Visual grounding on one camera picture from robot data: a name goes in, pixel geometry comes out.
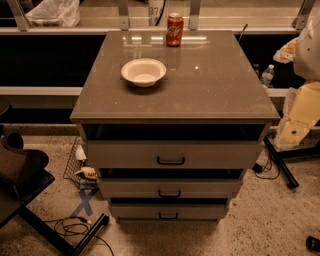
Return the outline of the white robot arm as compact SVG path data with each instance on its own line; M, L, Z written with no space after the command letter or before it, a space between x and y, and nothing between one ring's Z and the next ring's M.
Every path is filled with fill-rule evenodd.
M274 140L279 149L298 146L320 121L320 13L311 17L300 35L276 51L276 62L293 63L305 82L286 94Z

